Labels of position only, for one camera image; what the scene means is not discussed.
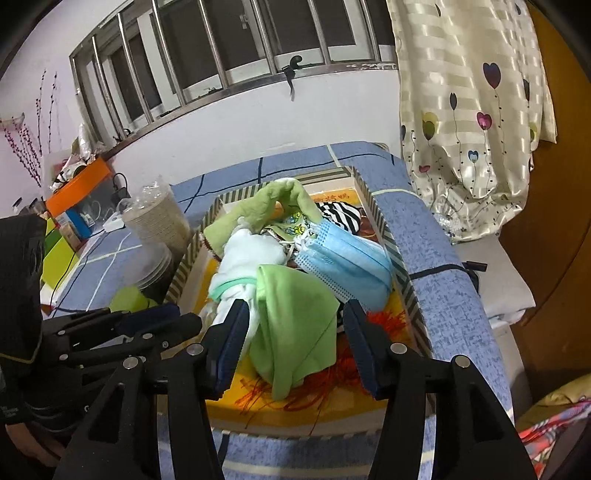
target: metal screw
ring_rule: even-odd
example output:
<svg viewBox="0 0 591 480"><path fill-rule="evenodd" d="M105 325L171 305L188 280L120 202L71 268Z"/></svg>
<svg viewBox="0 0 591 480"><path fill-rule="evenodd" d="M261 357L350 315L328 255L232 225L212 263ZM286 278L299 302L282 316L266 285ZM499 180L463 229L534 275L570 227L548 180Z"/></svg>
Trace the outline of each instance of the metal screw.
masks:
<svg viewBox="0 0 591 480"><path fill-rule="evenodd" d="M203 352L203 345L200 343L192 343L187 347L187 353L189 355L199 355Z"/></svg>
<svg viewBox="0 0 591 480"><path fill-rule="evenodd" d="M402 355L403 353L407 352L408 348L403 343L393 343L390 345L390 350L392 350L392 353Z"/></svg>
<svg viewBox="0 0 591 480"><path fill-rule="evenodd" d="M125 360L123 360L123 366L127 370L131 370L132 368L137 367L138 364L139 364L139 360L134 356L130 356L129 358L126 358Z"/></svg>
<svg viewBox="0 0 591 480"><path fill-rule="evenodd" d="M462 368L468 368L470 366L470 359L464 355L458 355L456 357L456 364Z"/></svg>

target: person's hand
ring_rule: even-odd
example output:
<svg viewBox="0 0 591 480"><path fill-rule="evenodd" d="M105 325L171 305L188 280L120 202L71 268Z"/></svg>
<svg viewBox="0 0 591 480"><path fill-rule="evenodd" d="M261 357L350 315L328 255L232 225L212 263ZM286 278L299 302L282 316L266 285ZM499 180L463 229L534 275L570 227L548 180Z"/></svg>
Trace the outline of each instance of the person's hand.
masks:
<svg viewBox="0 0 591 480"><path fill-rule="evenodd" d="M36 432L39 442L24 423L6 425L6 432L14 446L25 456L39 460L43 465L55 468L66 449L43 432Z"/></svg>

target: metal window bar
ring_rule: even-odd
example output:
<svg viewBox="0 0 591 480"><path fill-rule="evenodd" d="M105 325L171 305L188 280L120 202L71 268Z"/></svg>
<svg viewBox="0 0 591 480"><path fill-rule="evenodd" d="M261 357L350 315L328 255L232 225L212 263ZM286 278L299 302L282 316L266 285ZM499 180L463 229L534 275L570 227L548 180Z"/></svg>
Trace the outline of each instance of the metal window bar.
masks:
<svg viewBox="0 0 591 480"><path fill-rule="evenodd" d="M261 34L262 48L265 50L265 57L267 57L269 71L272 75L275 75L277 73L277 65L275 64L275 56L273 55L269 35L267 34L267 29L265 28L265 21L262 17L261 5L259 4L259 0L251 0L251 5L252 11L255 14L256 25L259 29L259 33Z"/></svg>
<svg viewBox="0 0 591 480"><path fill-rule="evenodd" d="M96 35L92 35L92 52L93 64L95 66L96 77L99 81L99 87L103 96L103 101L105 102L107 111L109 112L109 116L111 118L111 123L113 123L113 127L115 128L117 135L121 140L123 140L126 136L125 130L123 128L123 124L121 123L121 118L119 118L119 114L117 113L117 109L115 108L115 104L113 103L113 97L111 96L109 85L107 84L105 71L103 70L103 64L101 63L99 57L99 49L96 46Z"/></svg>
<svg viewBox="0 0 591 480"><path fill-rule="evenodd" d="M322 23L320 22L320 16L318 15L318 9L316 8L315 0L308 0L308 6L310 7L310 13L312 14L312 20L314 21L314 28L316 29L318 42L320 43L322 59L324 60L325 65L330 65L329 46L326 43L326 37L324 36L324 31L322 30Z"/></svg>
<svg viewBox="0 0 591 480"><path fill-rule="evenodd" d="M89 132L94 140L98 140L98 128L95 124L95 119L92 115L89 114L88 103L86 99L86 93L82 89L82 81L80 80L80 73L78 72L78 65L76 63L76 57L70 57L70 67L72 68L72 76L74 77L74 89L76 91L76 102L78 104L78 108L80 109L80 113L82 114L82 119L86 124Z"/></svg>
<svg viewBox="0 0 591 480"><path fill-rule="evenodd" d="M209 16L207 15L207 9L205 7L205 2L203 0L197 0L199 4L199 11L201 12L201 19L203 20L203 26L205 27L205 33L207 34L207 40L209 42L209 48L212 51L213 61L216 63L217 75L220 77L220 82L222 84L222 88L226 89L230 86L228 83L228 77L226 75L226 70L224 69L222 57L220 56L220 52L217 49L216 39L213 36L213 29L212 24L209 21Z"/></svg>
<svg viewBox="0 0 591 480"><path fill-rule="evenodd" d="M117 13L117 22L119 22L119 32L121 33L121 40L123 42L123 52L125 54L125 60L129 68L129 74L131 75L131 81L134 84L135 93L138 96L139 104L141 105L142 111L149 124L154 122L154 117L150 111L150 106L144 96L144 91L139 83L138 72L135 69L134 58L131 56L131 49L129 48L129 41L127 39L127 33L125 32L125 25L123 24L123 15L121 12Z"/></svg>
<svg viewBox="0 0 591 480"><path fill-rule="evenodd" d="M160 40L160 46L162 47L162 53L164 55L164 63L168 67L170 79L172 80L173 88L177 94L178 101L181 104L181 106L185 106L187 104L187 101L185 100L183 89L181 88L178 82L177 74L174 71L173 59L170 56L168 44L166 43L166 39L164 38L164 29L162 28L162 21L160 19L160 9L158 7L158 0L152 0L152 11L154 13L154 22L156 23L156 35L158 35L158 39Z"/></svg>
<svg viewBox="0 0 591 480"><path fill-rule="evenodd" d="M363 11L363 17L365 18L365 26L368 29L372 58L375 61L382 61L382 54L379 52L378 38L375 36L374 24L371 21L371 14L369 13L367 0L359 0L359 2L361 3L361 10Z"/></svg>

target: curtain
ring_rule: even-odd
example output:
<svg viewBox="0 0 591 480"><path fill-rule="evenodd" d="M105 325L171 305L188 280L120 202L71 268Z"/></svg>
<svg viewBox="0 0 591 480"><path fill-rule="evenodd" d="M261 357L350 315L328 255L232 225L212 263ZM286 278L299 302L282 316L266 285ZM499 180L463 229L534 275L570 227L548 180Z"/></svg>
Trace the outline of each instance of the curtain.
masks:
<svg viewBox="0 0 591 480"><path fill-rule="evenodd" d="M413 188L453 242L520 213L531 153L556 141L534 24L521 0L387 0Z"/></svg>

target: windowsill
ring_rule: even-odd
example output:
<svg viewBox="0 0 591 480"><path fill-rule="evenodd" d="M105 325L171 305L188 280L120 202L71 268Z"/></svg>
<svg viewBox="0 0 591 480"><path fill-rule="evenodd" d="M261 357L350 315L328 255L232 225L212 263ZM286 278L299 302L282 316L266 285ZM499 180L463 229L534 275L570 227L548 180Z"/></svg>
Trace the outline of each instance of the windowsill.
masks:
<svg viewBox="0 0 591 480"><path fill-rule="evenodd" d="M330 65L316 65L306 67L296 71L295 78L312 77L316 75L322 75L326 73L340 73L340 72L355 72L360 70L398 70L396 63L377 63L370 60L359 60L359 61L347 61L341 63L332 63ZM222 100L224 98L236 95L238 93L247 92L259 87L266 85L272 85L278 82L284 82L285 75L283 73L277 73L275 75L264 75L253 79L246 80L244 82L235 83L225 90L218 90L212 92L209 95L197 98L192 102L188 103L183 107L176 108L171 112L167 113L164 117L155 119L153 123L142 127L137 132L134 132L123 141L119 142L113 148L102 154L104 160L108 160L115 156L117 153L122 151L128 145L131 145L136 140L139 140L144 135L156 130L157 128L176 120L177 118L186 115L187 113L193 112L198 108L209 105L210 103Z"/></svg>

